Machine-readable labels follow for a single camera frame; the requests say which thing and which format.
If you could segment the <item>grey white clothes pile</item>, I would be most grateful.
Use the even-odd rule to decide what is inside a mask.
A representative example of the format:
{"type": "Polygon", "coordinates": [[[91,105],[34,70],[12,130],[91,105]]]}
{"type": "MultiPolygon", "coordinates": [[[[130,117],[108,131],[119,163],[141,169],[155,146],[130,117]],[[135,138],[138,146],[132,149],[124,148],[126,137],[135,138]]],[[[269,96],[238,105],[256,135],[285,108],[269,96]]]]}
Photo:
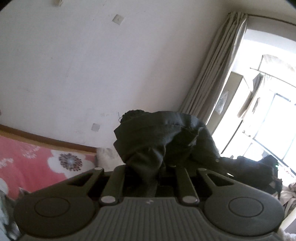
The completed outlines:
{"type": "Polygon", "coordinates": [[[21,236],[20,230],[14,219],[14,209],[16,203],[30,192],[19,188],[18,197],[16,200],[8,197],[1,191],[1,209],[0,209],[0,236],[1,241],[18,240],[21,236]]]}

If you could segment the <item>wooden bed frame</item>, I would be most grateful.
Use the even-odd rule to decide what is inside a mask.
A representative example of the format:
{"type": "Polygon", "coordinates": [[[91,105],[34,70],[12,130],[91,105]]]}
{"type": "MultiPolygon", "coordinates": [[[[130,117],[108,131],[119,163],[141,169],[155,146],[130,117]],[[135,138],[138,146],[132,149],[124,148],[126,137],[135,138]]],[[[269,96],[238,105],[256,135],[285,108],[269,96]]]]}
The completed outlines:
{"type": "Polygon", "coordinates": [[[68,148],[68,149],[74,149],[74,150],[85,151],[85,152],[90,152],[90,153],[96,152],[95,147],[55,140],[53,138],[47,138],[47,137],[35,135],[33,133],[24,132],[24,131],[17,130],[15,128],[11,128],[11,127],[4,126],[4,125],[1,125],[1,131],[3,131],[4,133],[8,133],[10,135],[15,135],[20,138],[25,138],[25,139],[28,139],[31,141],[41,142],[42,144],[53,145],[53,146],[60,147],[60,148],[68,148]]]}

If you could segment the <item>grey curtain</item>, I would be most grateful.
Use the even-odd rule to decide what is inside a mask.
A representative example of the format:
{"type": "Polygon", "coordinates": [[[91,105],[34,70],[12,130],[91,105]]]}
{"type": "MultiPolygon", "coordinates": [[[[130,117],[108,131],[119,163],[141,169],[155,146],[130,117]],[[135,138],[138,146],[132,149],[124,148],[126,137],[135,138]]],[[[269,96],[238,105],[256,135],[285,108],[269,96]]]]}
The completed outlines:
{"type": "Polygon", "coordinates": [[[197,79],[180,112],[207,123],[219,100],[230,69],[247,30],[248,14],[233,11],[218,29],[197,79]]]}

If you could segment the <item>pink floral blanket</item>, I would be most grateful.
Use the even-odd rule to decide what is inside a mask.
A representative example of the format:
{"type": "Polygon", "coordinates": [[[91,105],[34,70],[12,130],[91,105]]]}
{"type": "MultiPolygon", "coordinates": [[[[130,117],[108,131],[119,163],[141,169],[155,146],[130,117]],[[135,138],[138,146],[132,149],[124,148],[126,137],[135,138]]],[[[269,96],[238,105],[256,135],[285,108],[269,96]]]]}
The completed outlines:
{"type": "Polygon", "coordinates": [[[95,168],[95,156],[51,150],[1,136],[1,191],[17,199],[95,168]]]}

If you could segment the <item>black garment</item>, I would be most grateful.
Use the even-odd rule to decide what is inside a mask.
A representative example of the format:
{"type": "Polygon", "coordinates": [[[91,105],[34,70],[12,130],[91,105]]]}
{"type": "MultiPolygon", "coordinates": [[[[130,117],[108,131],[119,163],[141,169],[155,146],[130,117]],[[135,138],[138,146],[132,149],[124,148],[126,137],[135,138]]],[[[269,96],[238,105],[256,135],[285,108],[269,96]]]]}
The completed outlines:
{"type": "Polygon", "coordinates": [[[221,157],[206,125],[193,115],[130,110],[114,133],[126,165],[124,196],[156,196],[165,190],[165,171],[172,166],[185,168],[194,185],[200,181],[196,171],[205,168],[269,194],[282,190],[275,161],[221,157]]]}

